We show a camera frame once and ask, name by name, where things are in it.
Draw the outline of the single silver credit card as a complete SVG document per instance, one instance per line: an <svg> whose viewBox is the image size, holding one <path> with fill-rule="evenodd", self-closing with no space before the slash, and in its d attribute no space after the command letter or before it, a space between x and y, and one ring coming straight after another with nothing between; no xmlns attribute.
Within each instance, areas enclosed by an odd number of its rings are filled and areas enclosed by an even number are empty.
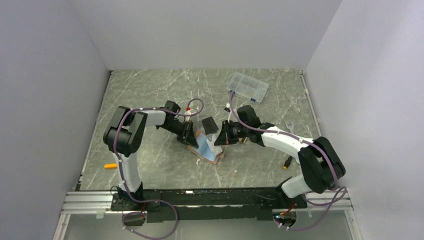
<svg viewBox="0 0 424 240"><path fill-rule="evenodd" d="M223 152L223 149L220 145L215 146L216 140L217 140L216 134L209 134L206 136L206 143L209 147L209 150L214 156L217 156Z"/></svg>

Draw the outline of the brown leather card holder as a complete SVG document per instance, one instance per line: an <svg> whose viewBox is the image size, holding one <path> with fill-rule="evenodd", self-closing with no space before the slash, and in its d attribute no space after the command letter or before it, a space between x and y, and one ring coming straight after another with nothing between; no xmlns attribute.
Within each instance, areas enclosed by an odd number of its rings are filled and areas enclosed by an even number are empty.
<svg viewBox="0 0 424 240"><path fill-rule="evenodd" d="M187 148L192 153L194 153L199 159L206 160L208 163L216 165L220 159L223 159L225 157L225 154L224 154L225 147L224 146L221 146L222 147L222 153L218 154L217 156L214 156L211 153L211 151L210 151L210 149L209 149L209 147L206 143L207 135L205 135L203 131L201 131L200 129L197 130L196 133L195 133L195 136L196 136L196 140L197 140L197 143L198 143L198 148L194 148L192 146L188 146Z"/></svg>

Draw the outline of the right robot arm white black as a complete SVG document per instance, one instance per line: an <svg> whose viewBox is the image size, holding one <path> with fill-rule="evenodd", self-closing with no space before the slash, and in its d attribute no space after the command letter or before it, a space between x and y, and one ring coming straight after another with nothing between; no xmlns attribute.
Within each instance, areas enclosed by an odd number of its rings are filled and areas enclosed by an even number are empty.
<svg viewBox="0 0 424 240"><path fill-rule="evenodd" d="M236 121L222 122L214 145L233 145L241 138L281 151L299 161L301 174L284 180L280 184L281 190L275 194L276 203L282 208L289 207L297 196L309 192L321 194L337 187L338 180L346 174L342 161L327 138L303 138L274 124L261 122L250 105L237 109Z"/></svg>

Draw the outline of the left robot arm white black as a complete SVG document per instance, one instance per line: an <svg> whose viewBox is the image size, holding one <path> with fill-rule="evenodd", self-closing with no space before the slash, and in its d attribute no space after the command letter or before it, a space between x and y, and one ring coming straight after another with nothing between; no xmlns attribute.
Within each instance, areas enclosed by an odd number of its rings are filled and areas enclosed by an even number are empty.
<svg viewBox="0 0 424 240"><path fill-rule="evenodd" d="M145 129L164 129L176 135L179 143L198 148L190 117L199 113L189 106L182 113L181 107L170 100L161 107L117 107L103 134L103 142L113 153L119 170L118 197L129 209L137 210L146 202L137 167L137 151Z"/></svg>

